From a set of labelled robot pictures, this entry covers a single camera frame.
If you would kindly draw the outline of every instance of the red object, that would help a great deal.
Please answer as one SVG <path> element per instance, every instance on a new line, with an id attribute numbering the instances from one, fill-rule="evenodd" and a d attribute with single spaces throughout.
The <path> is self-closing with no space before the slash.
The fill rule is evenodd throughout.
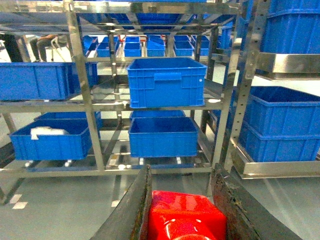
<path id="1" fill-rule="evenodd" d="M 205 196 L 153 191 L 148 240 L 225 240 L 227 218 Z"/>

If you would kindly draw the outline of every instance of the perforated metal post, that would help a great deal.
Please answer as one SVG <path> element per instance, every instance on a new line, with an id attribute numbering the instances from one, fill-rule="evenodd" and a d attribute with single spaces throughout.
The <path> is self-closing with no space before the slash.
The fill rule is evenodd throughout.
<path id="1" fill-rule="evenodd" d="M 225 154 L 220 159 L 216 159 L 219 160 L 222 165 L 225 165 L 224 167 L 228 171 L 231 170 L 233 165 L 229 156 L 231 156 L 231 151 L 234 150 L 234 147 L 238 144 L 238 138 L 244 120 L 252 80 L 256 72 L 256 64 L 267 23 L 270 3 L 271 0 L 256 0 L 253 4 L 242 57 L 242 61 L 245 63 L 245 65 L 240 69 L 237 91 L 234 96 L 234 101 L 237 104 L 232 130 L 230 136 L 225 135 L 223 139 L 223 142 L 225 143 L 223 146 Z"/>

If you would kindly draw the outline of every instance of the crate handle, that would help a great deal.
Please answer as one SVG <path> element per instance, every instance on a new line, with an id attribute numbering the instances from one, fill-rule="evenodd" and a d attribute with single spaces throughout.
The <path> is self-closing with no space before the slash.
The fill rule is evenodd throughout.
<path id="1" fill-rule="evenodd" d="M 155 73 L 155 81 L 180 81 L 182 79 L 180 72 Z"/>

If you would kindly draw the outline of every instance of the chair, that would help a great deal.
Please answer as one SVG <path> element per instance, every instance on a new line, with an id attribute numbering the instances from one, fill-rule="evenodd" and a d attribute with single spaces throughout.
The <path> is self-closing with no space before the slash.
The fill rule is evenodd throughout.
<path id="1" fill-rule="evenodd" d="M 66 35 L 56 36 L 54 39 L 52 39 L 51 41 L 51 61 L 52 62 L 54 61 L 54 50 L 59 54 L 60 58 L 62 58 L 62 60 L 66 62 L 62 54 L 59 52 L 59 50 L 62 51 L 63 47 L 66 47 L 69 50 L 68 39 Z"/>

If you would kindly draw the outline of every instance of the metal shelving rack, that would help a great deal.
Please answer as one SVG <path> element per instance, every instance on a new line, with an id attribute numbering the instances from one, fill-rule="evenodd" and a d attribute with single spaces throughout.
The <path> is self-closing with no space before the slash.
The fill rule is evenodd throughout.
<path id="1" fill-rule="evenodd" d="M 157 33 L 171 32 L 167 37 L 167 49 L 173 49 L 173 35 L 176 33 L 184 34 L 201 34 L 212 33 L 209 56 L 200 57 L 201 37 L 197 38 L 196 51 L 194 59 L 196 61 L 207 61 L 208 71 L 207 79 L 205 80 L 205 105 L 194 107 L 161 107 L 152 108 L 152 110 L 191 110 L 191 117 L 194 118 L 195 110 L 202 111 L 202 120 L 199 127 L 198 137 L 198 155 L 195 157 L 181 157 L 180 159 L 171 159 L 176 161 L 174 167 L 154 168 L 153 174 L 170 174 L 170 173 L 209 173 L 212 171 L 213 159 L 219 159 L 222 153 L 221 143 L 216 141 L 216 144 L 209 142 L 206 136 L 207 112 L 211 110 L 222 110 L 228 114 L 229 104 L 232 95 L 232 86 L 235 81 L 234 69 L 237 68 L 239 51 L 234 50 L 231 57 L 218 53 L 218 27 L 232 21 L 233 17 L 226 22 L 220 24 L 205 23 L 199 21 L 197 23 L 186 23 L 186 20 L 193 14 L 202 15 L 219 14 L 219 15 L 236 15 L 238 14 L 238 3 L 222 3 L 217 0 L 215 2 L 205 3 L 179 3 L 179 2 L 109 2 L 109 1 L 26 1 L 26 0 L 2 0 L 0 1 L 0 12 L 17 14 L 19 16 L 32 19 L 33 22 L 6 22 L 1 23 L 1 27 L 8 29 L 8 32 L 16 34 L 27 33 L 42 33 L 50 31 L 50 34 L 69 34 L 71 50 L 73 53 L 73 61 L 76 63 L 79 76 L 81 95 L 83 100 L 66 100 L 66 101 L 23 101 L 23 102 L 0 102 L 0 113 L 6 119 L 6 123 L 11 132 L 15 130 L 14 123 L 10 113 L 25 113 L 25 112 L 86 112 L 90 136 L 92 140 L 92 150 L 86 159 L 89 165 L 77 165 L 82 161 L 75 161 L 74 165 L 65 167 L 59 165 L 56 161 L 49 161 L 50 166 L 40 167 L 42 162 L 34 162 L 29 167 L 9 168 L 8 163 L 12 162 L 12 150 L 8 151 L 7 160 L 0 168 L 0 178 L 19 178 L 18 182 L 13 186 L 13 189 L 5 194 L 0 188 L 0 201 L 5 203 L 19 187 L 23 178 L 37 177 L 67 177 L 67 176 L 101 176 L 101 175 L 132 175 L 139 172 L 139 164 L 143 164 L 141 159 L 131 158 L 127 151 L 129 141 L 118 140 L 122 130 L 128 130 L 130 122 L 128 119 L 122 118 L 123 111 L 133 111 L 130 108 L 130 97 L 126 96 L 128 91 L 128 77 L 117 73 L 117 63 L 130 62 L 133 58 L 116 57 L 115 47 L 113 43 L 114 34 L 140 34 L 141 32 Z M 52 22 L 43 22 L 37 15 L 39 13 L 62 14 L 66 16 L 67 24 L 56 24 Z M 119 24 L 113 19 L 107 20 L 105 23 L 86 23 L 83 24 L 80 14 L 98 14 L 98 13 L 116 13 L 126 14 L 131 19 L 131 24 Z M 172 25 L 170 30 L 142 30 L 142 25 L 135 21 L 138 13 L 165 13 L 165 14 L 183 14 L 178 23 Z M 134 29 L 126 30 L 124 26 L 133 26 Z M 110 58 L 87 57 L 83 54 L 82 35 L 85 34 L 107 34 L 109 36 Z M 173 51 L 168 51 L 167 56 L 174 56 Z M 230 77 L 226 85 L 221 85 L 212 81 L 214 64 L 216 62 L 234 64 L 230 67 Z M 113 99 L 95 99 L 92 98 L 91 89 L 87 79 L 85 68 L 86 62 L 107 62 L 111 66 L 111 75 L 104 76 L 105 82 L 95 87 L 92 92 L 96 94 L 105 94 L 112 96 Z M 111 140 L 104 141 L 99 139 L 95 111 L 112 111 L 116 112 L 117 119 L 104 119 L 105 131 L 114 131 Z M 224 135 L 226 120 L 220 122 L 218 131 L 219 136 Z M 119 162 L 125 165 L 131 165 L 128 169 L 119 169 Z"/>
<path id="2" fill-rule="evenodd" d="M 310 162 L 271 162 L 257 163 L 248 157 L 243 148 L 237 143 L 240 129 L 243 122 L 244 112 L 246 110 L 248 96 L 250 93 L 252 80 L 256 69 L 268 72 L 262 76 L 266 79 L 277 81 L 281 79 L 291 80 L 313 80 L 319 77 L 320 56 L 310 54 L 273 54 L 260 52 L 260 43 L 264 34 L 268 9 L 271 0 L 256 0 L 252 10 L 252 18 L 249 23 L 249 31 L 246 37 L 246 46 L 244 51 L 240 50 L 241 39 L 234 38 L 231 50 L 217 49 L 218 27 L 232 19 L 222 23 L 208 23 L 200 21 L 197 23 L 186 23 L 186 19 L 192 14 L 202 15 L 203 13 L 217 15 L 241 15 L 239 3 L 229 1 L 222 3 L 220 0 L 212 0 L 205 3 L 190 2 L 108 2 L 108 1 L 25 1 L 25 0 L 2 0 L 0 1 L 0 12 L 13 13 L 27 16 L 33 13 L 61 14 L 65 15 L 67 24 L 53 24 L 50 22 L 41 22 L 40 20 L 32 23 L 24 23 L 18 30 L 15 25 L 20 23 L 1 23 L 3 27 L 8 28 L 9 32 L 26 34 L 30 32 L 46 33 L 46 29 L 40 29 L 42 26 L 50 29 L 50 33 L 69 34 L 71 48 L 73 51 L 73 61 L 76 63 L 81 85 L 81 94 L 83 100 L 66 101 L 26 101 L 26 102 L 0 102 L 0 113 L 3 114 L 6 123 L 11 132 L 15 126 L 10 117 L 10 113 L 25 112 L 80 112 L 85 111 L 89 124 L 90 135 L 93 144 L 93 150 L 89 153 L 88 159 L 91 159 L 90 166 L 50 166 L 39 167 L 33 165 L 29 168 L 10 169 L 5 167 L 11 160 L 2 161 L 0 167 L 0 178 L 14 177 L 19 181 L 13 189 L 6 195 L 0 189 L 0 201 L 7 201 L 10 194 L 19 186 L 23 178 L 36 177 L 67 177 L 67 176 L 100 176 L 100 175 L 132 175 L 137 174 L 139 169 L 118 169 L 117 164 L 121 160 L 123 163 L 138 166 L 138 158 L 130 158 L 128 151 L 123 151 L 123 146 L 128 146 L 127 142 L 118 141 L 122 130 L 128 130 L 130 122 L 122 118 L 123 111 L 132 111 L 130 108 L 130 97 L 128 96 L 128 77 L 117 73 L 117 65 L 128 63 L 132 58 L 116 57 L 113 44 L 114 34 L 140 34 L 141 32 L 171 32 L 167 38 L 167 49 L 173 49 L 173 36 L 176 33 L 184 34 L 211 34 L 209 56 L 204 59 L 200 57 L 201 38 L 197 38 L 196 61 L 206 61 L 208 65 L 207 80 L 205 81 L 205 105 L 197 107 L 161 107 L 152 108 L 152 110 L 191 110 L 191 117 L 194 117 L 195 110 L 202 111 L 201 123 L 199 125 L 198 137 L 198 156 L 192 158 L 181 158 L 182 164 L 176 164 L 175 168 L 152 169 L 153 174 L 170 173 L 209 173 L 212 171 L 212 165 L 221 163 L 228 170 L 232 166 L 236 168 L 242 178 L 279 178 L 279 177 L 313 177 L 320 176 L 320 161 Z M 127 14 L 132 24 L 119 24 L 110 19 L 105 23 L 86 23 L 77 16 L 78 14 L 97 14 L 97 13 L 116 13 Z M 144 30 L 142 25 L 135 19 L 138 13 L 157 13 L 157 14 L 183 14 L 178 23 L 172 25 L 170 30 Z M 125 26 L 133 26 L 134 29 L 124 29 Z M 24 30 L 25 27 L 35 27 L 34 31 Z M 97 58 L 84 56 L 81 44 L 82 33 L 86 34 L 108 34 L 110 36 L 110 58 Z M 166 53 L 168 57 L 174 56 L 172 51 Z M 92 92 L 95 94 L 104 94 L 112 96 L 113 99 L 92 98 L 89 89 L 85 63 L 86 62 L 106 62 L 111 66 L 111 75 L 104 76 L 105 82 L 95 87 Z M 225 84 L 218 84 L 212 81 L 215 63 L 227 65 L 227 78 Z M 231 96 L 234 88 L 237 69 L 244 71 L 243 78 L 239 79 L 235 102 L 237 102 L 236 114 L 233 120 L 232 130 L 226 129 L 226 123 L 229 115 Z M 212 110 L 221 110 L 219 127 L 215 134 L 214 143 L 210 143 L 206 136 L 207 125 L 211 129 Z M 109 141 L 99 140 L 96 121 L 93 112 L 111 111 L 116 112 L 117 119 L 104 119 L 105 131 L 114 131 Z M 6 146 L 7 156 L 12 156 L 12 148 Z M 192 167 L 182 167 L 184 163 L 192 164 Z"/>
<path id="3" fill-rule="evenodd" d="M 254 1 L 246 45 L 239 57 L 239 62 L 242 65 L 238 68 L 243 72 L 243 77 L 238 80 L 235 92 L 235 117 L 231 132 L 227 130 L 222 141 L 226 155 L 221 157 L 220 163 L 224 164 L 228 170 L 234 166 L 243 179 L 319 177 L 319 156 L 316 160 L 304 162 L 254 162 L 238 143 L 256 69 L 265 71 L 266 74 L 259 75 L 259 77 L 270 81 L 312 81 L 319 79 L 320 76 L 319 54 L 260 52 L 270 3 L 270 0 Z M 224 113 L 221 119 L 225 120 L 227 117 L 227 114 Z"/>

